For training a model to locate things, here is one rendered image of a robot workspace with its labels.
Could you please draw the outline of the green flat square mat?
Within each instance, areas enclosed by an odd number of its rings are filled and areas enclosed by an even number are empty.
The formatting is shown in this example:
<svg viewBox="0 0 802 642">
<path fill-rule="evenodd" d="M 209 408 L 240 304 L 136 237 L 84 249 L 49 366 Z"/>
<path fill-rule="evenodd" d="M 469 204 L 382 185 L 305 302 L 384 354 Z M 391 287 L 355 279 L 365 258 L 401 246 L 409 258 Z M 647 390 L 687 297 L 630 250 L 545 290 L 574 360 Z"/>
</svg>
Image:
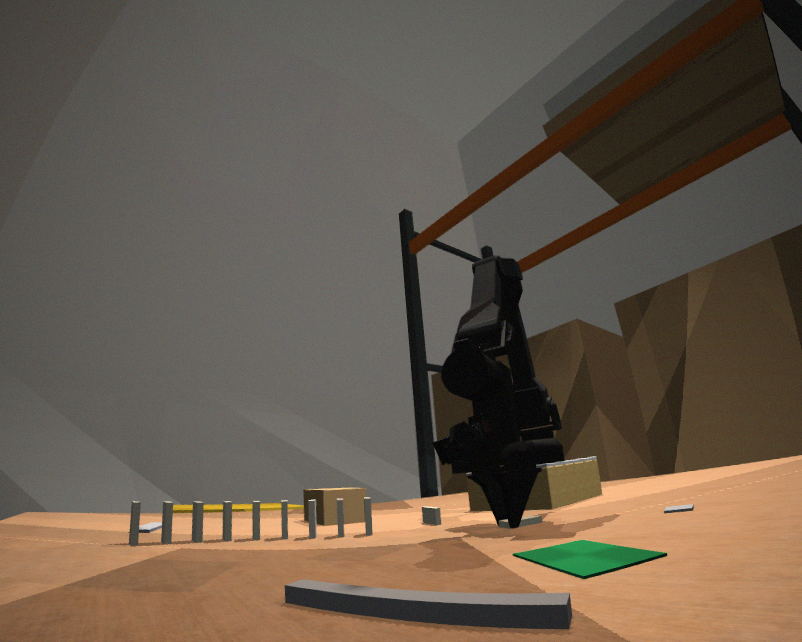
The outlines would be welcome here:
<svg viewBox="0 0 802 642">
<path fill-rule="evenodd" d="M 587 579 L 668 556 L 667 553 L 578 540 L 512 556 Z"/>
</svg>

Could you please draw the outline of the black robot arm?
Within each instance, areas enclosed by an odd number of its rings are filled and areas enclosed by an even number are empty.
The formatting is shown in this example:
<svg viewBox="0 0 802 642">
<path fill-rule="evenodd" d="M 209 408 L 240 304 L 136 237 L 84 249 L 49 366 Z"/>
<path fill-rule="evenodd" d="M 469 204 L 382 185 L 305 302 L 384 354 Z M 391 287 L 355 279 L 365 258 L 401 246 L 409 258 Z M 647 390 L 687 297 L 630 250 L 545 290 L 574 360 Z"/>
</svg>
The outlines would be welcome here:
<svg viewBox="0 0 802 642">
<path fill-rule="evenodd" d="M 472 408 L 515 402 L 516 410 L 524 414 L 517 419 L 521 441 L 554 438 L 553 431 L 562 429 L 561 419 L 534 373 L 518 305 L 523 292 L 521 268 L 514 259 L 493 255 L 472 264 L 472 271 L 470 309 L 460 320 L 452 352 L 443 365 L 443 383 L 452 394 L 472 400 Z M 506 354 L 510 370 L 495 360 Z M 449 436 L 434 442 L 441 465 L 460 461 L 482 444 L 483 452 L 494 451 L 487 420 L 478 413 L 477 422 L 469 417 L 468 423 L 451 427 Z M 536 427 L 541 428 L 521 430 Z"/>
</svg>

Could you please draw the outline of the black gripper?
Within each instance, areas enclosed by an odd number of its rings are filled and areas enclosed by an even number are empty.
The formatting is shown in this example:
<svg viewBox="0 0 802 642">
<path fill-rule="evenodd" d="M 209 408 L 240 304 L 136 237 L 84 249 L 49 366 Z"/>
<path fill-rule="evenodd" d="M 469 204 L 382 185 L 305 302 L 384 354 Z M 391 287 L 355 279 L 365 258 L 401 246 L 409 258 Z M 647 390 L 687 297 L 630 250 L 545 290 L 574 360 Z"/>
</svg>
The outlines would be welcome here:
<svg viewBox="0 0 802 642">
<path fill-rule="evenodd" d="M 564 461 L 563 446 L 555 438 L 520 441 L 515 402 L 490 403 L 473 409 L 487 417 L 494 436 L 495 450 L 483 452 L 482 447 L 452 465 L 452 473 L 472 472 L 467 476 L 479 484 L 486 495 L 495 521 L 508 519 L 510 528 L 518 528 L 531 489 L 541 468 L 536 465 Z M 504 465 L 504 466 L 502 466 Z"/>
</svg>

